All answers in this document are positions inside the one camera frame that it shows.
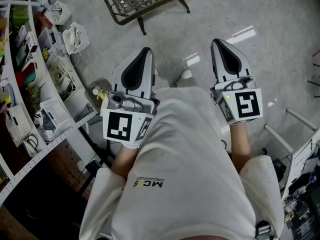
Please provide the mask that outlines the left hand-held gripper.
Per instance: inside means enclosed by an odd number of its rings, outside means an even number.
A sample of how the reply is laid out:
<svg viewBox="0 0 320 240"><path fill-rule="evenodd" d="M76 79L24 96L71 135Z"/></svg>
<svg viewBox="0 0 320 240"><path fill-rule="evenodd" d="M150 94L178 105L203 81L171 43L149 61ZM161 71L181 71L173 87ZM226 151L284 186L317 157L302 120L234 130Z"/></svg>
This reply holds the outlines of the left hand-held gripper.
<svg viewBox="0 0 320 240"><path fill-rule="evenodd" d="M103 138L123 145L140 145L160 101L152 96L155 58L149 47L129 55L115 70L112 90L103 100ZM140 93L136 97L124 93Z"/></svg>

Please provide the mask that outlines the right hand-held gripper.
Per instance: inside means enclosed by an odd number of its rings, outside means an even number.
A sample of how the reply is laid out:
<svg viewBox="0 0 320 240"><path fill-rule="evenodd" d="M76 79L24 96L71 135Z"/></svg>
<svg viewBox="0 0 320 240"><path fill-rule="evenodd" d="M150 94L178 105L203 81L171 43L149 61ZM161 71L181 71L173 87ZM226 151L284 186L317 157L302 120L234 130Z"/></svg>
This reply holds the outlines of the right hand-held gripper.
<svg viewBox="0 0 320 240"><path fill-rule="evenodd" d="M212 41L210 50L218 82L210 90L227 124L263 117L262 92L256 87L247 57L234 45L217 38Z"/></svg>

